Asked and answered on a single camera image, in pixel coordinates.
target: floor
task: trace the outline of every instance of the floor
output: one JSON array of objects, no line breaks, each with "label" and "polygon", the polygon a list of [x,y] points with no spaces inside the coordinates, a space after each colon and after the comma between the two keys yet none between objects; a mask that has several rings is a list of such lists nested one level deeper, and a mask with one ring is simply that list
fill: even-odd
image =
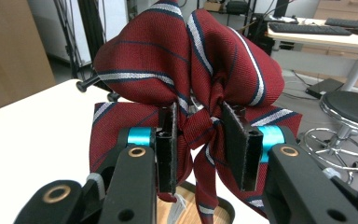
[{"label": "floor", "polygon": [[[55,75],[57,84],[71,78],[71,69],[69,64],[61,63],[56,60],[50,60],[50,65]],[[84,74],[86,77],[89,77],[90,70],[86,69]],[[301,138],[304,132],[312,128],[324,127],[335,131],[339,128],[339,124],[330,119],[320,109],[318,100],[305,93],[305,89],[308,86],[304,82],[313,85],[321,81],[320,79],[297,75],[292,71],[283,71],[283,76],[285,79],[285,89],[275,105],[296,111],[303,115],[297,136],[298,138]],[[353,139],[358,142],[358,136],[353,137]],[[341,172],[341,174],[342,178],[346,180],[347,173]],[[351,186],[358,190],[358,173],[354,175],[354,180],[351,183]]]}]

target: white desk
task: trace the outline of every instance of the white desk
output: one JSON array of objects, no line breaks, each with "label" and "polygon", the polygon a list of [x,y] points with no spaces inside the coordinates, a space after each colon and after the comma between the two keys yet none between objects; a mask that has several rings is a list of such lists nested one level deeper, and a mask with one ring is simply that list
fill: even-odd
[{"label": "white desk", "polygon": [[[305,24],[324,24],[322,20],[306,19]],[[307,52],[279,49],[281,41],[300,44],[358,49],[358,35],[299,35],[275,33],[268,28],[268,36],[275,40],[271,57],[288,69],[299,69],[333,76],[347,77],[341,88],[350,91],[358,79],[358,60],[330,55],[316,55]]]},{"label": "white desk", "polygon": [[[94,104],[106,102],[107,93],[93,86],[82,93],[69,80],[0,109],[0,223],[12,223],[54,180],[86,183]],[[194,176],[188,180],[195,183]],[[235,207],[236,222],[268,223],[217,185],[219,196]]]}]

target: black stool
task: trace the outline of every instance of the black stool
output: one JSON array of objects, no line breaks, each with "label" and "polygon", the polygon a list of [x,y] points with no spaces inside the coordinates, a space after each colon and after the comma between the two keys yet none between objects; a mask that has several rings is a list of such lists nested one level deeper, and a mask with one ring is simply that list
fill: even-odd
[{"label": "black stool", "polygon": [[[351,136],[358,131],[358,93],[353,91],[331,91],[326,93],[320,102],[324,113],[338,120],[342,126],[338,132],[326,128],[315,128],[304,134],[305,148],[310,155],[322,160],[334,168],[346,170],[349,174],[349,184],[353,180],[353,172],[358,172],[358,143]],[[328,140],[322,140],[314,134],[322,132],[331,133]],[[352,143],[355,148],[346,148],[347,143]],[[354,160],[352,165],[347,161]]]}]

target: red striped bow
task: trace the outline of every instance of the red striped bow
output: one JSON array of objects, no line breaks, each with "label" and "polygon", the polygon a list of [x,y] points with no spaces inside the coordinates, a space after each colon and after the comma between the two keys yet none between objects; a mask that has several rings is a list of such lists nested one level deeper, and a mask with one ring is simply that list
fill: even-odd
[{"label": "red striped bow", "polygon": [[[260,164],[257,191],[239,191],[225,157],[221,104],[245,106],[245,118],[254,126],[282,125],[297,132],[301,116],[271,105],[284,82],[280,66],[264,51],[203,9],[185,25],[175,1],[159,1],[103,45],[94,66],[107,86],[135,103],[95,106],[92,172],[116,144],[120,129],[156,127],[158,108],[176,102],[177,184],[194,168],[202,222],[213,223],[216,173],[239,199],[263,214],[260,195],[267,165]],[[203,106],[195,114],[189,112],[191,91]],[[193,164],[190,149],[201,146]]]}]

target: keyboard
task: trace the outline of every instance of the keyboard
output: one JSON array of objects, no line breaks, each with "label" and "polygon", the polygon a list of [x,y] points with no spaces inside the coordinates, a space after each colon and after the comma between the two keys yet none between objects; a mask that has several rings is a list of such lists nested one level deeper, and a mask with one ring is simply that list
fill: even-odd
[{"label": "keyboard", "polygon": [[339,26],[270,23],[269,28],[275,33],[304,34],[304,35],[351,35],[351,32]]},{"label": "keyboard", "polygon": [[342,20],[336,18],[328,18],[324,24],[331,25],[331,26],[347,27],[347,28],[358,28],[358,21]]}]

